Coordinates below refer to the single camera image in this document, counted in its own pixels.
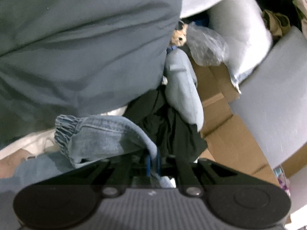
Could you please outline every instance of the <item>toy ear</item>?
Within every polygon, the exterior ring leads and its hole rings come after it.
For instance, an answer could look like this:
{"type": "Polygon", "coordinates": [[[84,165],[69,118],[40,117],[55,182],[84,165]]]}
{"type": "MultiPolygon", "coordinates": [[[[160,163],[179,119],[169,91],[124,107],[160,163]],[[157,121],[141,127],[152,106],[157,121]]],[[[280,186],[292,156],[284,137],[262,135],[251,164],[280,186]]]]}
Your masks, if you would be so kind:
{"type": "Polygon", "coordinates": [[[182,26],[182,32],[186,35],[187,34],[187,30],[188,30],[188,25],[187,24],[183,24],[182,26]]]}

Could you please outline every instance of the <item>transparent plastic bag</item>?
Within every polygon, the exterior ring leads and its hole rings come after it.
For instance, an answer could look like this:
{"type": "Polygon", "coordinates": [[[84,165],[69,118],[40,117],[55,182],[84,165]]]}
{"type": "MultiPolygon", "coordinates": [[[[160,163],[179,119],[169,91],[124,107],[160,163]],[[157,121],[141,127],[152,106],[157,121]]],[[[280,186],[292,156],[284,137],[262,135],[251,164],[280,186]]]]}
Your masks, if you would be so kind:
{"type": "Polygon", "coordinates": [[[229,58],[225,40],[210,28],[196,26],[194,22],[188,26],[187,44],[199,66],[218,66],[229,58]]]}

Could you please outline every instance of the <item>jeans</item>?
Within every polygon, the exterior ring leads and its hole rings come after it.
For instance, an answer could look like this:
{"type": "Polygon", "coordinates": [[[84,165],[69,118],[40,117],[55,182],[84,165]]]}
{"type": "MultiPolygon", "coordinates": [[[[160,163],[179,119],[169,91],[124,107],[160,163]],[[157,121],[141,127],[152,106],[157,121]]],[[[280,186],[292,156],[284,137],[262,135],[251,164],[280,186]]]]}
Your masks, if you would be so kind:
{"type": "Polygon", "coordinates": [[[146,133],[122,116],[60,115],[56,119],[55,141],[75,168],[141,149],[147,149],[153,160],[157,156],[157,147],[146,133]]]}

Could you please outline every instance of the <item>ribbed gray panel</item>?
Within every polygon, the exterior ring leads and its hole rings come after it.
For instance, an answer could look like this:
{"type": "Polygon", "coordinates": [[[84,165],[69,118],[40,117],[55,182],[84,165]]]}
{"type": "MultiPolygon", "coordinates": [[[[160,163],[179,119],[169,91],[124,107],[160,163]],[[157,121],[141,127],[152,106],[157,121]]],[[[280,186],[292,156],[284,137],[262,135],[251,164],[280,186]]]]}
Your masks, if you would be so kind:
{"type": "Polygon", "coordinates": [[[127,189],[118,198],[105,199],[94,216],[73,229],[238,230],[212,215],[200,199],[185,197],[177,189],[127,189]]]}

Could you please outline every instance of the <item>clear plastic wrap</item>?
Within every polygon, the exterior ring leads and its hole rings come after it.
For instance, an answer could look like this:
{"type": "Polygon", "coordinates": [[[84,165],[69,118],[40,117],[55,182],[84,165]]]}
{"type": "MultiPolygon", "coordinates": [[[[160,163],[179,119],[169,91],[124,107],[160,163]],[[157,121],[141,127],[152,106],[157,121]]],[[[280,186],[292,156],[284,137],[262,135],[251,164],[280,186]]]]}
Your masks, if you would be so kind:
{"type": "Polygon", "coordinates": [[[187,44],[199,66],[218,66],[229,58],[227,43],[210,28],[196,26],[195,23],[189,24],[187,44]]]}

